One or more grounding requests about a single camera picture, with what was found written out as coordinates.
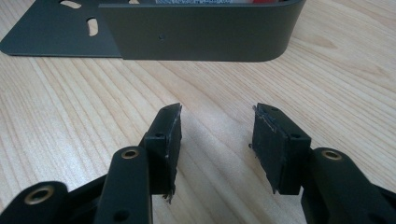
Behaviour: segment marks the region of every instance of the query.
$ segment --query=brass grommet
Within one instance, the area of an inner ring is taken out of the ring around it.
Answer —
[[[324,156],[327,159],[332,160],[332,161],[339,161],[339,160],[343,159],[343,157],[338,152],[331,151],[331,150],[323,150],[322,156]]]
[[[54,192],[53,186],[47,185],[30,192],[24,199],[29,205],[38,204],[46,201]]]
[[[127,160],[133,159],[133,158],[137,157],[138,155],[139,155],[139,151],[136,149],[128,149],[128,150],[125,150],[124,152],[122,152],[122,154],[121,154],[121,156]]]

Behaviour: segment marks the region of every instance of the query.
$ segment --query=wood grain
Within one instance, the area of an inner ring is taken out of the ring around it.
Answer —
[[[0,38],[32,3],[0,1]],[[305,223],[300,197],[274,195],[248,148],[258,102],[396,191],[395,36],[395,1],[308,0],[288,49],[267,63],[0,54],[0,211],[39,181],[71,190],[106,173],[176,102],[177,193],[171,205],[153,197],[155,223]]]

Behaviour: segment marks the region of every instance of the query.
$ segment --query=dark gray metal bracket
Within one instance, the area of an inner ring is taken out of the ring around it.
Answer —
[[[82,7],[36,0],[0,50],[20,56],[264,62],[286,50],[305,0],[234,5],[76,2]],[[88,35],[90,18],[98,21],[98,35]]]

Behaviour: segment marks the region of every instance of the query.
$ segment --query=black plastic bracket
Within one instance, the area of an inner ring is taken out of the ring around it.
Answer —
[[[68,192],[60,182],[22,191],[0,223],[152,223],[152,194],[175,193],[181,105],[162,108],[138,147],[113,155],[107,175]]]
[[[396,223],[396,194],[364,176],[346,154],[310,148],[311,138],[281,110],[254,107],[251,147],[274,193],[299,194],[308,223]]]

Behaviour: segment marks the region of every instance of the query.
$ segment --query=wooden table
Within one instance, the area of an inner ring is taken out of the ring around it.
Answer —
[[[0,1],[0,39],[32,0]],[[0,211],[23,189],[75,189],[137,145],[181,102],[172,204],[155,223],[304,223],[298,196],[274,195],[248,148],[252,106],[276,106],[396,191],[396,2],[308,0],[286,52],[267,63],[10,57],[0,54]]]

